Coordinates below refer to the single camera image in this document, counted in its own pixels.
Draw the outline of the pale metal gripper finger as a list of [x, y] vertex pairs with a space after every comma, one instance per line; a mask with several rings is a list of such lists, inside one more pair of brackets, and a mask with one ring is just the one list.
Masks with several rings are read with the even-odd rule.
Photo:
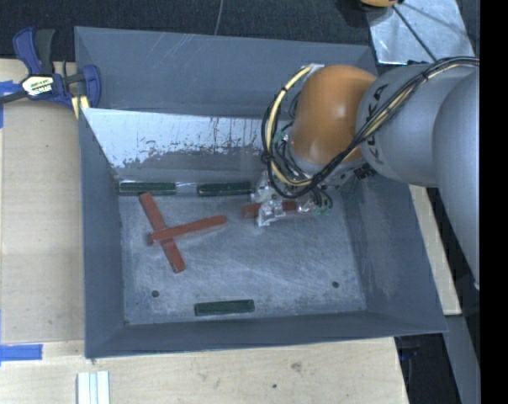
[[267, 172], [262, 172], [255, 184], [255, 202], [264, 203], [271, 200], [280, 200], [280, 196], [273, 187]]
[[257, 212], [256, 223], [258, 226], [269, 226], [271, 223], [285, 217], [282, 202], [263, 202]]

